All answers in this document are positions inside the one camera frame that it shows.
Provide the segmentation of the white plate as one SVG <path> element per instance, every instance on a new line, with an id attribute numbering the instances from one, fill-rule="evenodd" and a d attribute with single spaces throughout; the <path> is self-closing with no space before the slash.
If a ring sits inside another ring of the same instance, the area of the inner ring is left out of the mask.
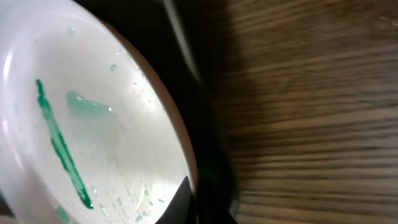
<path id="1" fill-rule="evenodd" d="M 1 2 L 1 195 L 19 223 L 156 223 L 197 168 L 147 60 L 74 1 Z"/>

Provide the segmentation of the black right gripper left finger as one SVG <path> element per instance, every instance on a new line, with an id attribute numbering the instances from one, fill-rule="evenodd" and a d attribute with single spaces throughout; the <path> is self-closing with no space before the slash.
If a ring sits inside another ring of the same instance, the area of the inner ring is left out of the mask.
<path id="1" fill-rule="evenodd" d="M 196 224 L 195 203 L 188 177 L 185 177 L 163 215 L 155 224 Z"/>

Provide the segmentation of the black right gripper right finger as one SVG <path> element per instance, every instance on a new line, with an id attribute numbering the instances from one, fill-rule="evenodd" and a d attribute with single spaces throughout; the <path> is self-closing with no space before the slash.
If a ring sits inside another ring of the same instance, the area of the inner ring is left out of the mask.
<path id="1" fill-rule="evenodd" d="M 198 214 L 200 223 L 237 224 L 238 181 L 233 174 L 200 177 Z"/>

